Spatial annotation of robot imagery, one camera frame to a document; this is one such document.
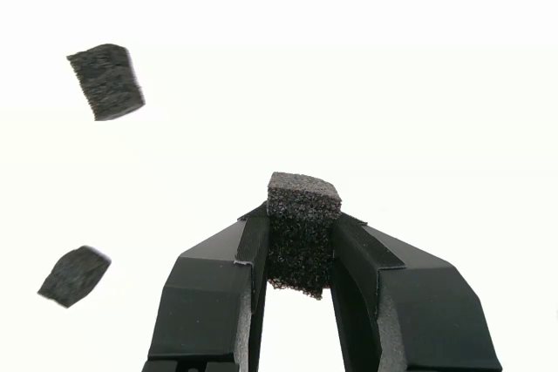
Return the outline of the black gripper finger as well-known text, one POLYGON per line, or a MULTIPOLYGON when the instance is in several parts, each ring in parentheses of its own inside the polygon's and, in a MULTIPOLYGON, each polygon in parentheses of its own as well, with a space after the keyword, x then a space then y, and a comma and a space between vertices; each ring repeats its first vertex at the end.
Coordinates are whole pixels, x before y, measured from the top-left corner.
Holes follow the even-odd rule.
POLYGON ((330 290, 348 371, 500 371, 480 299, 451 263, 342 214, 330 290))
POLYGON ((257 371, 268 253, 265 205, 183 252, 163 287, 143 369, 257 371))

